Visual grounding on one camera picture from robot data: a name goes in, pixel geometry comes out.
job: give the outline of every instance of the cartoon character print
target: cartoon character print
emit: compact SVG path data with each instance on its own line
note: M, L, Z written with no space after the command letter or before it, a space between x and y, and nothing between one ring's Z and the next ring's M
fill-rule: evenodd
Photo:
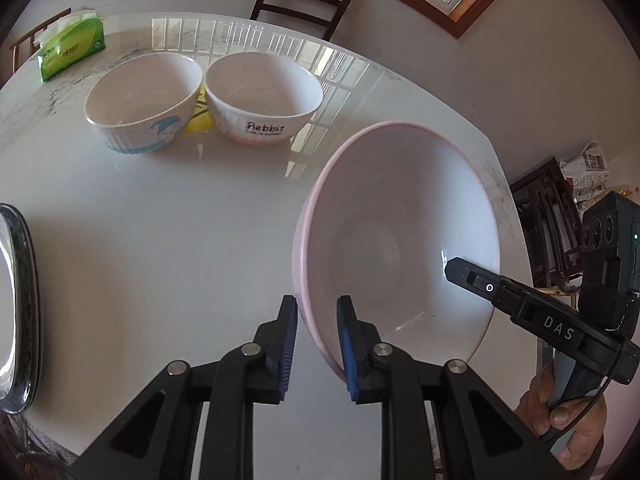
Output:
M164 119L160 119L151 125L151 129L153 130L155 127L158 127L158 139L159 140L172 140L181 130L182 123L178 116L165 117Z

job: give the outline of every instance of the bowl rim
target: bowl rim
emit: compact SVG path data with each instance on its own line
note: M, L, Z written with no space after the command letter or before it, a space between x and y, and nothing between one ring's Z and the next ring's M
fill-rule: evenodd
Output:
M86 111L86 104L89 101L89 97L91 97L91 94L94 92L95 87L98 86L100 81L102 81L102 79L105 78L107 76L107 74L110 74L111 72L113 72L114 70L120 68L121 66L124 66L127 63L130 63L132 61L136 61L136 60L139 60L139 59L141 59L143 57L148 57L148 56L179 56L179 57L181 57L183 59L188 59L190 62L195 63L195 65L200 69L200 82L196 86L195 90L191 91L190 94L187 95L187 97L185 97L182 101L180 101L177 104L171 106L170 108L167 108L167 110L165 110L163 112L160 112L159 114L156 114L154 116L151 116L151 117L148 117L148 118L145 118L145 119L140 119L139 121L134 121L132 123L125 123L125 124L104 124L104 123L98 123L97 121L94 121L91 117L89 117L89 114ZM86 97L84 98L84 104L82 105L82 111L84 112L84 118L87 120L87 122L89 124L92 124L93 126L97 126L98 128L108 128L108 129L121 130L123 128L130 128L132 126L138 126L139 124L146 123L147 121L158 119L158 118L162 117L163 115L165 115L165 114L167 114L169 112L172 112L176 108L178 108L178 107L182 106L183 104L185 104L185 102L187 102L191 98L193 98L194 94L200 92L200 88L202 86L203 79L204 79L204 70L196 62L196 60L191 59L190 57L187 57L184 54L180 54L179 52L149 52L148 54L143 54L142 56L132 57L131 59L127 59L125 62L116 65L115 67L111 68L109 71L107 71L104 74L102 74L102 76L100 76L100 79L98 79L98 81L96 81L94 83L94 85L91 87L91 89L88 91Z
M297 254L292 255L292 265L293 266L295 266L296 264L300 265L300 285L301 285L300 295L302 297L300 298L301 304L299 304L299 309L302 313L303 320L305 321L305 324L307 326L307 329L309 330L309 333L311 335L313 342L316 344L316 346L318 347L318 350L322 354L322 357L327 362L329 367L334 371L334 373L337 374L338 377L340 377L342 380L345 380L345 375L344 375L344 370L342 369L342 365L334 358L330 350L327 348L326 341L321 336L320 331L318 329L318 325L316 324L316 320L312 315L312 311L311 311L311 301L310 301L310 295L309 295L309 282L308 282L308 241L310 237L311 224L314 218L316 206L318 205L318 199L324 188L324 183L326 182L327 177L331 172L331 170L333 169L333 167L337 164L338 160L340 160L340 158L342 157L342 154L346 150L348 150L353 144L355 144L356 142L359 142L359 140L361 140L367 134L370 134L371 132L374 132L377 130L388 128L390 126L401 126L404 128L412 128L415 130L420 130L422 133L428 133L428 134L434 135L435 137L446 142L456 152L458 152L458 154L466 162L469 168L471 168L473 176L478 181L478 184L480 185L482 191L484 192L484 196L487 202L489 203L489 206L491 207L491 211L494 213L493 226L495 230L495 240L497 241L497 249L498 249L497 251L497 267L498 267L497 273L498 274L500 273L500 269L502 266L502 250L500 247L500 232L498 230L498 222L497 222L497 218L495 217L494 206L491 203L489 193L484 187L484 184L482 183L482 180L480 179L480 176L478 175L476 168L473 167L469 159L466 158L466 155L462 153L462 150L460 150L459 147L457 147L453 142L451 142L442 134L436 132L435 130L427 126L421 126L420 124L410 123L408 121L385 121L383 123L373 124L371 126L368 126L367 128L364 128L363 130L360 130L359 132L351 136L349 139L345 140L345 142L335 151L335 153L331 156L331 158L329 159L325 167L322 169L320 175L318 176L318 179L314 183L311 189L311 192L308 195L308 199L307 199L308 203L306 204L306 207L303 206L304 212L303 212L301 223L300 223L300 230L301 230L300 231L300 248ZM473 357L473 355L478 351L478 348L480 347L482 341L484 340L484 336L486 335L486 332L489 329L491 320L493 319L494 310L495 309L492 307L492 314L487 317L487 322L484 326L484 329L482 330L482 337L479 338L478 344L476 345L476 348L473 350L473 352L471 352L469 359L471 359L471 357Z
M278 60L281 60L285 63L289 63L289 64L293 64L297 67L297 69L302 70L303 72L305 72L307 75L311 76L313 78L313 80L316 82L317 86L316 89L319 89L320 91L320 102L318 103L317 106L315 106L313 109L310 109L304 113L301 114L295 114L295 115L265 115L265 114L257 114L255 112L249 112L247 110L242 110L242 108L238 108L235 106L230 105L229 103L227 103L224 99L220 98L217 94L215 94L213 92L213 90L211 90L211 88L209 87L209 81L208 76L209 76L209 71L212 69L212 67L222 61L223 59L228 59L231 58L233 56L247 56L247 55L258 55L258 56L271 56L273 58L277 58ZM322 90L322 85L320 84L320 82L318 81L318 78L312 74L311 72L309 72L309 70L307 70L305 67L303 67L302 65L299 65L298 63L296 63L295 61L293 61L292 59L287 59L284 56L279 56L278 54L272 54L271 52L235 52L233 54L226 54L226 56L222 56L219 57L217 60L215 60L213 63L211 63L207 69L205 70L204 73L204 89L205 92L207 94L208 97L210 97L211 99L220 102L221 104L225 105L226 108L228 108L229 110L235 112L236 114L241 114L241 115L245 115L245 116L250 116L250 117L260 117L260 118L267 118L267 119L297 119L297 118L302 118L306 115L309 114L313 114L315 113L316 110L318 110L319 107L321 107L322 102L324 102L324 91Z

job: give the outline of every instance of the pink rim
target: pink rim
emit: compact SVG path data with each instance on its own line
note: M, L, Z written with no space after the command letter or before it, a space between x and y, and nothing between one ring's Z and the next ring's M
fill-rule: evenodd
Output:
M324 340L322 339L322 336L320 335L320 332L318 330L318 326L316 325L316 321L314 319L314 316L311 313L311 302L310 302L310 297L309 297L309 284L308 284L308 274L307 274L307 260L308 260L308 254L307 254L307 248L308 248L308 239L309 239L309 234L310 234L310 229L311 229L311 223L313 221L313 217L314 217L314 212L316 209L316 205L318 204L318 199L320 197L320 193L322 192L322 188L324 187L324 183L327 180L327 176L329 175L330 171L332 170L332 168L336 165L336 163L338 162L338 160L340 159L340 157L342 156L342 154L354 143L358 142L358 140L360 140L363 136L375 131L375 130L380 130L382 128L386 128L388 126L402 126L402 127L408 127L408 128L415 128L417 130L420 130L422 132L437 136L438 138L440 138L441 140L444 140L444 142L446 142L449 146L451 146L454 150L456 150L460 156L462 157L462 159L468 164L468 166L471 168L471 170L473 171L473 174L475 175L476 179L478 180L478 183L480 184L482 190L484 191L484 195L486 196L486 199L488 201L488 203L491 205L491 210L494 210L493 205L491 204L491 200L489 199L489 194L486 192L486 189L484 188L484 184L482 184L482 180L480 179L480 176L478 175L478 172L476 171L476 169L471 165L471 163L469 162L468 158L466 158L466 156L464 155L464 153L462 153L462 151L459 149L459 147L457 147L455 144L453 144L449 139L446 139L445 137L443 137L441 134L439 134L438 132L434 132L433 130L431 130L430 128L427 128L426 126L420 126L419 124L413 124L413 123L408 123L405 121L387 121L385 123L378 123L378 124L374 124L373 126L369 126L368 128L364 128L363 130L360 130L358 133L354 134L354 136L350 137L349 139L347 139L343 145L340 146L340 148L338 148L338 150L331 156L331 158L329 159L329 161L327 162L327 164L325 165L324 169L321 171L320 175L318 176L318 179L316 180L314 186L311 189L311 193L308 196L307 199L307 204L306 206L303 207L303 212L302 215L299 219L299 222L302 221L302 224L300 224L298 226L298 228L300 229L300 254L293 254L292 255L292 259L291 259L291 264L293 266L292 269L292 273L294 275L294 281L295 280L295 267L296 267L296 263L298 263L298 265L300 266L300 281L302 282L302 287L301 287L301 291L300 291L300 295L302 296L301 300L302 300L302 305L299 306L299 310L300 310L300 314L302 315L303 320L305 321L306 327L309 330L309 333L311 334L311 337L313 338L314 342L316 343L316 346L318 347L320 353L322 354L322 357L324 357L324 360L327 362L327 364L331 367L331 369L338 375L338 377L340 377L342 380L344 380L344 371L342 370L342 366L340 366L340 363L338 363L338 361L335 360L334 356L331 354L331 352L329 352L328 348L326 347ZM500 265L501 265L501 250L500 250L500 235L498 232L498 225L495 221L495 214L494 214L494 229L495 229L495 238L498 241L498 273L500 271ZM306 308L309 309L309 316L306 315L305 312L305 306ZM489 316L488 321L484 327L484 330L482 330L482 337L479 339L478 344L476 345L476 348L474 349L474 351L472 352L471 356L473 354L476 353L476 351L478 350L478 347L480 346L480 343L482 342L482 340L484 339L484 336L486 335L486 331L489 329L489 324L491 323L491 319L492 316Z

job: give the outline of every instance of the table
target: table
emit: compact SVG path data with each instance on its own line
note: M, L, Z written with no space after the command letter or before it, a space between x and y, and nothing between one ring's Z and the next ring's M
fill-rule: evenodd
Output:
M45 323L44 371L27 416L63 446L81 453L168 362L220 359L273 319L292 292L290 247L313 182L371 124L413 121L462 150L491 199L503 272L530 284L491 143L428 92L265 23L155 13L113 16L104 28L104 51L45 84L30 59L0 91L0 201L29 223ZM248 148L211 131L144 156L111 152L82 102L108 69L154 50L203 67L242 50L287 56L319 77L325 100L291 144ZM496 311L470 363L514 407L536 371L536 340ZM256 478L376 478L379 410L350 402L301 323L285 403L255 410Z

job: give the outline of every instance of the large pink bowl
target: large pink bowl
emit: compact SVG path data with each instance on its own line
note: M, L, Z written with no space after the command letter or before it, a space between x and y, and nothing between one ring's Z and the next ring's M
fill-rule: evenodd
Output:
M292 251L300 313L329 366L343 377L336 301L415 359L468 360L493 307L444 276L460 256L500 272L489 197L468 160L442 136L382 123L347 140L303 206Z

